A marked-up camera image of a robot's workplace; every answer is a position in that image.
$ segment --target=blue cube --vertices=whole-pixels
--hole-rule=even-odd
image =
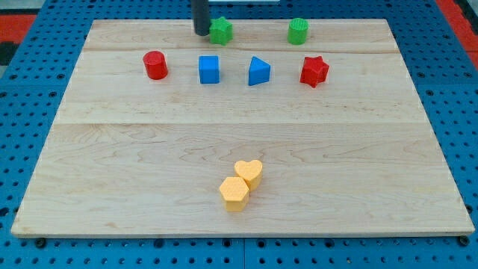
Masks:
[[[219,83],[218,56],[199,56],[199,80],[201,84]]]
[[[252,56],[249,66],[249,86],[268,82],[270,79],[270,65],[263,60]]]

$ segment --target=green block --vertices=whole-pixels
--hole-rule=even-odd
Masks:
[[[295,18],[289,23],[287,40],[292,45],[302,45],[307,40],[308,22],[301,18]]]
[[[219,19],[212,19],[209,35],[211,43],[225,46],[232,40],[232,24],[223,16]]]

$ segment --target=wood grain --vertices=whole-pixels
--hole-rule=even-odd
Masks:
[[[226,47],[188,21],[95,21],[12,233],[22,238],[464,235],[474,226],[384,20],[234,21]],[[149,80],[152,49],[170,74]],[[218,54],[221,83],[197,81]],[[305,55],[328,80],[299,84]],[[273,66],[247,87],[252,55]],[[218,188],[237,160],[264,164],[241,213]]]

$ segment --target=toy block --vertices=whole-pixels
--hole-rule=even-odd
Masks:
[[[305,57],[302,73],[300,74],[300,82],[316,87],[319,83],[324,82],[329,72],[329,65],[326,64],[322,56],[315,58]]]
[[[234,164],[234,171],[236,176],[244,179],[250,191],[254,191],[261,184],[262,162],[259,160],[238,161]]]
[[[307,40],[308,22],[301,18],[292,19],[289,23],[287,40],[292,45],[302,45]]]
[[[240,177],[228,177],[221,186],[219,192],[223,198],[224,207],[230,212],[243,211],[249,202],[249,187]]]
[[[201,84],[219,83],[218,56],[199,56],[199,80]]]
[[[223,16],[219,19],[212,19],[209,34],[209,41],[211,43],[225,46],[232,40],[232,24]]]
[[[270,65],[263,60],[252,56],[249,65],[249,86],[268,82],[270,79]]]
[[[143,62],[150,79],[162,79],[167,76],[166,59],[163,53],[148,52],[143,56]]]

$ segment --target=yellow hexagonal block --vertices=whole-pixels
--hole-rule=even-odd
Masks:
[[[219,187],[224,207],[230,212],[243,211],[249,202],[249,187],[240,177],[228,177]]]
[[[262,180],[262,162],[253,160],[250,162],[238,161],[234,165],[236,176],[244,179],[251,191],[254,191]]]

